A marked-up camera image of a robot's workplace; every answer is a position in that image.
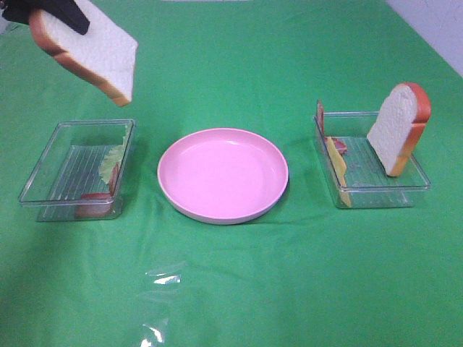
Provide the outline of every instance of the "toy bread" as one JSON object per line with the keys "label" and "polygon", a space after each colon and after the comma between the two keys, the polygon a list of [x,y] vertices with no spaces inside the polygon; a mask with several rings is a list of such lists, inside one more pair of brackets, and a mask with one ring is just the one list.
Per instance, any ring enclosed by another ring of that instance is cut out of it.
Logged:
{"label": "toy bread", "polygon": [[384,100],[367,139],[388,176],[399,176],[431,115],[431,102],[416,83],[398,84]]}
{"label": "toy bread", "polygon": [[85,35],[58,18],[34,9],[29,27],[35,42],[58,63],[100,88],[119,106],[132,101],[133,74],[138,43],[88,0],[76,4],[90,20]]}

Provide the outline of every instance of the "clear plastic container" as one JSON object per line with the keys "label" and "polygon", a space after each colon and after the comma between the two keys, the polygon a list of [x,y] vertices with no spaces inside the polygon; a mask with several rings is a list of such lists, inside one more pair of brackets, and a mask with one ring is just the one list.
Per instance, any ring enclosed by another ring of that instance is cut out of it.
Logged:
{"label": "clear plastic container", "polygon": [[[117,217],[122,212],[119,188],[134,130],[133,119],[59,123],[21,191],[20,204],[35,207],[37,221]],[[122,161],[110,188],[98,167],[112,148],[123,144],[124,136]]]}
{"label": "clear plastic container", "polygon": [[[314,116],[320,162],[334,204],[339,208],[411,207],[430,188],[428,177],[413,155],[399,177],[386,175],[367,140],[377,116],[378,112],[325,112],[324,136]],[[335,137],[347,146],[342,155],[347,166],[345,185],[336,175],[325,137]]]}

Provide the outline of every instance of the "pink bowl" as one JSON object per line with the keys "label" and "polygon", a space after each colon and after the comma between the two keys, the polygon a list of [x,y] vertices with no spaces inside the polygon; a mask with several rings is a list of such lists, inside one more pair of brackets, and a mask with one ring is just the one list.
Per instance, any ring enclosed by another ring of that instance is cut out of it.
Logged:
{"label": "pink bowl", "polygon": [[158,180],[181,213],[204,223],[236,224],[276,204],[288,182],[288,165],[260,135],[214,128],[170,146],[159,161]]}

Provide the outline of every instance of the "green surface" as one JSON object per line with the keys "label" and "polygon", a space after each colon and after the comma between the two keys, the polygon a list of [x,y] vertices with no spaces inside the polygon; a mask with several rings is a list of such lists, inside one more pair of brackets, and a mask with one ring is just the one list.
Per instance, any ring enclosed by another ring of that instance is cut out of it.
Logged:
{"label": "green surface", "polygon": [[[461,346],[463,79],[382,1],[96,1],[133,35],[118,108],[44,54],[0,35],[0,346]],[[392,87],[433,102],[415,155],[432,189],[412,208],[339,210],[312,115],[378,110]],[[116,220],[37,223],[17,196],[56,123],[137,119]],[[257,220],[211,226],[157,183],[166,148],[208,127],[257,132],[289,186]],[[179,265],[180,283],[145,273]]]}

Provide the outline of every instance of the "yellow cheese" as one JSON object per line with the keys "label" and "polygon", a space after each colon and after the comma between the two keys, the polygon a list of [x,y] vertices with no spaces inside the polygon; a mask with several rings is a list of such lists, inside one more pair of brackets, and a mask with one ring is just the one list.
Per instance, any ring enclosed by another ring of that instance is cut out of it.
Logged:
{"label": "yellow cheese", "polygon": [[[334,171],[336,172],[336,176],[338,177],[339,183],[342,187],[347,187],[346,179],[344,175],[346,174],[347,166],[346,162],[339,154],[336,146],[333,142],[331,137],[326,138],[326,147],[328,148],[328,155],[330,156],[331,162],[334,166]],[[341,192],[341,201],[349,207],[352,207],[352,202],[350,200],[350,196],[348,192]]]}

